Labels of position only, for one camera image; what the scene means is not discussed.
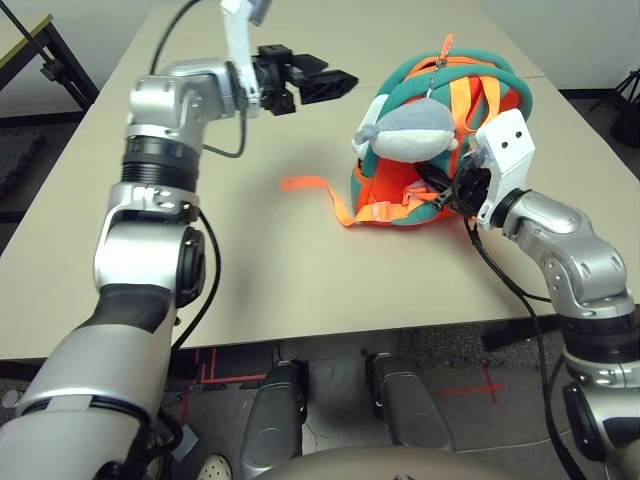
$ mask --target shoe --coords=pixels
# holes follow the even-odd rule
[[[202,465],[198,480],[233,480],[229,462],[222,455],[211,455]]]

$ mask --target stuffed animal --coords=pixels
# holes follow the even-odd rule
[[[363,125],[354,144],[369,142],[379,157],[417,163],[457,149],[455,135],[455,122],[446,105],[422,98],[389,112],[375,125]]]

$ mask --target gray floor mat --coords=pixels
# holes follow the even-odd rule
[[[20,180],[45,143],[40,132],[0,129],[0,198]]]

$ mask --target orange buckle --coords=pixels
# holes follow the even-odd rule
[[[391,202],[376,202],[371,205],[371,213],[375,222],[391,222]]]

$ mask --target white bracket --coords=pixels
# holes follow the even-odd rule
[[[224,15],[229,57],[238,72],[238,80],[249,101],[247,116],[255,118],[260,111],[260,88],[251,58],[249,21],[259,23],[266,7],[262,6],[262,2],[250,0],[222,0],[220,6]]]
[[[478,147],[484,147],[482,165],[491,172],[487,198],[476,222],[490,230],[491,215],[512,190],[524,190],[535,146],[522,113],[517,108],[502,112],[476,132]]]

